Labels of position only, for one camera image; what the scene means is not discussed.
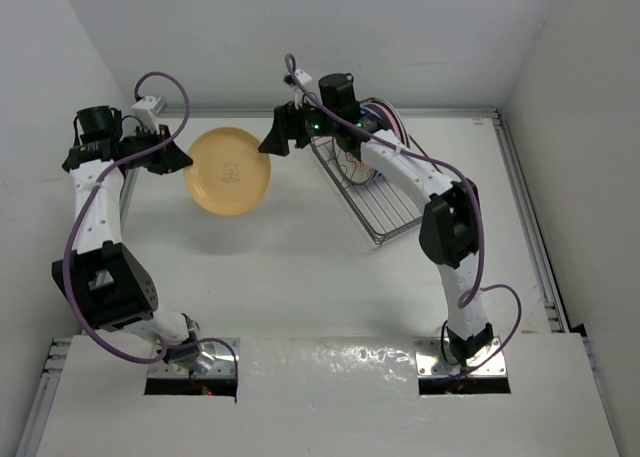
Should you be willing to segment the white plate green rim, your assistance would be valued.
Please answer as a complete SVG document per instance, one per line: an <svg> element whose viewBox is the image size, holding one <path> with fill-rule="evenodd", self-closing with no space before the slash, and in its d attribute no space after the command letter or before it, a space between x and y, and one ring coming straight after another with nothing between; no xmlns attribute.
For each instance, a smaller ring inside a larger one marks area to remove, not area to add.
<svg viewBox="0 0 640 457"><path fill-rule="evenodd" d="M402 121L402 118L400 117L399 113L397 112L397 110L386 100L384 99L380 99L380 98L369 98L365 101L364 106L365 107L369 107L370 103L377 103L381 106L386 107L390 112L392 112L395 116L395 119L397 121L398 126L400 127L402 136L400 138L398 138L401 143L405 146L409 146L410 141L409 141L409 134L404 126L404 123Z"/></svg>

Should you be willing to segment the blue plastic plate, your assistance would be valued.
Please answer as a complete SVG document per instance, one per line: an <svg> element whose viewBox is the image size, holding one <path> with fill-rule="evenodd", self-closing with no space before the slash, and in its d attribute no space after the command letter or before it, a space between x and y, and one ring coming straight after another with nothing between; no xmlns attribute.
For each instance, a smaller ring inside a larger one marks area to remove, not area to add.
<svg viewBox="0 0 640 457"><path fill-rule="evenodd" d="M380 130L387 130L389 128L389 126L385 123L385 120L381 117L379 112L371 109L370 107L362 107L361 111L366 121L365 129L369 133L375 134ZM373 168L370 171L370 176L366 178L365 183L369 183L375 180L376 178L380 177L381 175L382 173L378 169Z"/></svg>

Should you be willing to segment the pink plastic plate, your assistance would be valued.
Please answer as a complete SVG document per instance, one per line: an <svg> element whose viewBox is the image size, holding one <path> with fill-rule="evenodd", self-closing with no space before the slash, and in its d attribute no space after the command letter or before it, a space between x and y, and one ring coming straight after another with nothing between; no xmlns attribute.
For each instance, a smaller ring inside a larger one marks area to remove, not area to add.
<svg viewBox="0 0 640 457"><path fill-rule="evenodd" d="M397 138L400 138L402 136L400 127L398 126L395 116L392 112L390 112L386 107L381 106L377 103L370 103L369 107L389 123L390 129L394 132Z"/></svg>

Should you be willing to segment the yellow plastic plate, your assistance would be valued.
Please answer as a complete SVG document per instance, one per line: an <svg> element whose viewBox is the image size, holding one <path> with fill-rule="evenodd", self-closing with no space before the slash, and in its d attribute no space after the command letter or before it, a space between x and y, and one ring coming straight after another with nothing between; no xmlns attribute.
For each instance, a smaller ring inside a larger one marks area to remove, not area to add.
<svg viewBox="0 0 640 457"><path fill-rule="evenodd" d="M253 210L271 181L271 161L258 151L258 139L237 127L218 127L199 136L184 171L193 200L204 210L237 216Z"/></svg>

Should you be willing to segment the white plate orange sunburst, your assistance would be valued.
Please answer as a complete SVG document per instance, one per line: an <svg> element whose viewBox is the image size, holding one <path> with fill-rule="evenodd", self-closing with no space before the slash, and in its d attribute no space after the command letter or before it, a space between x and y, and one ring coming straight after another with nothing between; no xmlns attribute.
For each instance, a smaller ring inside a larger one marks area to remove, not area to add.
<svg viewBox="0 0 640 457"><path fill-rule="evenodd" d="M336 162L342 176L353 185L365 185L379 175L376 169L343 150L336 154Z"/></svg>

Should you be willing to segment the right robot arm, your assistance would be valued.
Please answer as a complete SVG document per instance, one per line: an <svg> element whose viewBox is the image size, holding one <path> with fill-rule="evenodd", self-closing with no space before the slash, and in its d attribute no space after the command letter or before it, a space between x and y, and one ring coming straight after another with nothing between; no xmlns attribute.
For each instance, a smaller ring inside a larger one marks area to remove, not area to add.
<svg viewBox="0 0 640 457"><path fill-rule="evenodd" d="M419 245L439 271L448 309L446 332L454 361L466 365L493 339L493 328L476 297L484 270L484 230L475 185L456 170L413 152L377 115L363 110L351 75L334 73L306 88L307 75L292 70L284 78L292 101L274 110L272 128L259 146L264 154L286 156L315 137L375 169L421 209Z"/></svg>

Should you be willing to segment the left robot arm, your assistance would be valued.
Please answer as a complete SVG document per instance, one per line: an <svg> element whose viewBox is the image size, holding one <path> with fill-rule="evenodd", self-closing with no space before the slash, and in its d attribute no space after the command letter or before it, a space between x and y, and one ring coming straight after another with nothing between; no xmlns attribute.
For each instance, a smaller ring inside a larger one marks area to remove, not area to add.
<svg viewBox="0 0 640 457"><path fill-rule="evenodd" d="M83 330L104 350L138 364L162 361L194 370L201 353L197 325L165 309L150 274L125 246L121 199L126 175L139 167L164 175L192 165L155 112L137 103L138 122L123 133L122 112L109 106L77 112L74 142L63 163L75 193L75 221L51 274Z"/></svg>

